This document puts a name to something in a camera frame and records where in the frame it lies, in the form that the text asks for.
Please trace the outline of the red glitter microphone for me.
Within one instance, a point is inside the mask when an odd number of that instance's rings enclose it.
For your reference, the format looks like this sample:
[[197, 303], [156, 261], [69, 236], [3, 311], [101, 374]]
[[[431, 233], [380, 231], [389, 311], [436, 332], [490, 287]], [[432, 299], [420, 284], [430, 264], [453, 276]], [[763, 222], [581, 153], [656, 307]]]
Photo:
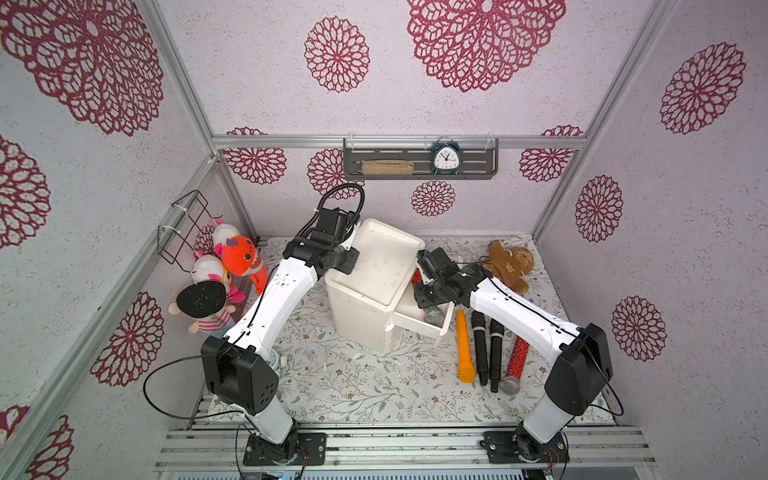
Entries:
[[[417, 302], [420, 302], [425, 298], [426, 295], [426, 285], [424, 282], [424, 277], [422, 275], [422, 272], [419, 269], [416, 269], [413, 273], [413, 276], [411, 278], [411, 284], [414, 288], [414, 296], [417, 300]], [[435, 305], [428, 305], [426, 307], [423, 307], [422, 310], [424, 311], [424, 321], [432, 326], [441, 328], [444, 324], [444, 315], [442, 310]]]
[[521, 378], [526, 364], [529, 344], [518, 336], [515, 340], [509, 358], [505, 376], [499, 383], [499, 391], [510, 396], [516, 396], [521, 389]]

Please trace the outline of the white top drawer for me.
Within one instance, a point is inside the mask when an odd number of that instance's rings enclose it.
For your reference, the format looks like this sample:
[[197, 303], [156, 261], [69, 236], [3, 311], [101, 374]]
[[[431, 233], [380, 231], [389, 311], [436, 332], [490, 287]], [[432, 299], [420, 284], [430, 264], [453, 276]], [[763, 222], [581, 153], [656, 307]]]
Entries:
[[455, 312], [455, 304], [449, 302], [426, 309], [419, 307], [415, 298], [415, 287], [421, 284], [422, 276], [416, 269], [390, 316], [390, 322], [396, 327], [432, 338], [434, 344], [438, 345], [448, 333]]

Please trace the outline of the white plastic drawer cabinet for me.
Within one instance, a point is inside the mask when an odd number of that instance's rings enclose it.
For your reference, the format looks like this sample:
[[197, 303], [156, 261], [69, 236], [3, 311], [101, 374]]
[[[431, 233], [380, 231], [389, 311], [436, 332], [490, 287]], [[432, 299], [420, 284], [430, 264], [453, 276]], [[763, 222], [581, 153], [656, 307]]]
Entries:
[[350, 274], [325, 274], [336, 332], [376, 353], [392, 350], [401, 328], [391, 322], [416, 269], [425, 242], [379, 220], [358, 227], [352, 247], [359, 257]]

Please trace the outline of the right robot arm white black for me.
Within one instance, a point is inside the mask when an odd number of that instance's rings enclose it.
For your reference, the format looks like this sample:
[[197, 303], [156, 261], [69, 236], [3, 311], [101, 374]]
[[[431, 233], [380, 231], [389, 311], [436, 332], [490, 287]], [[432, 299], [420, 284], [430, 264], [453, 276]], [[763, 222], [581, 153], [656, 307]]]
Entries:
[[456, 303], [485, 314], [526, 341], [550, 365], [545, 393], [517, 428], [519, 443], [543, 446], [585, 413], [613, 375], [605, 332], [562, 320], [518, 295], [479, 263], [462, 267], [441, 248], [421, 250], [421, 308]]

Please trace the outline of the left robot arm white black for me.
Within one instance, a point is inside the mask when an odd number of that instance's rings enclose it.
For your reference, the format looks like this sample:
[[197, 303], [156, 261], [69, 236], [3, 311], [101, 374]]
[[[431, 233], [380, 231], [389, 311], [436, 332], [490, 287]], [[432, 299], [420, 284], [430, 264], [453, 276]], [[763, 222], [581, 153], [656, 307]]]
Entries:
[[209, 392], [244, 411], [259, 436], [280, 445], [294, 420], [276, 398], [278, 375], [268, 365], [275, 340], [304, 296], [330, 270], [352, 273], [358, 212], [317, 209], [310, 230], [291, 240], [256, 303], [221, 338], [209, 337], [201, 359]]

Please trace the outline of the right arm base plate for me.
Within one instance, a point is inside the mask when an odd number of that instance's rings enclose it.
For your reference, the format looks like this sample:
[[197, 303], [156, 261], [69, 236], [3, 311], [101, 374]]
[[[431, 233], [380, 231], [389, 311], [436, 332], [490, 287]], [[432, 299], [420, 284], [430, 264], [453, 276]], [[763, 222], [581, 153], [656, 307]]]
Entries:
[[491, 430], [483, 433], [479, 442], [491, 464], [546, 465], [570, 460], [563, 433], [557, 433], [547, 443], [539, 443], [524, 430]]

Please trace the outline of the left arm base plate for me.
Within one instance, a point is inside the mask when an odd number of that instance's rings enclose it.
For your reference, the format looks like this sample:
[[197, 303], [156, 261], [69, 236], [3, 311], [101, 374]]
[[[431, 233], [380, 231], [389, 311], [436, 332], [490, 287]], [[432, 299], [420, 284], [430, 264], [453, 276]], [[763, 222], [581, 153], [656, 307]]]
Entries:
[[250, 435], [242, 458], [244, 466], [319, 466], [325, 463], [328, 436], [324, 433], [290, 433], [281, 444]]

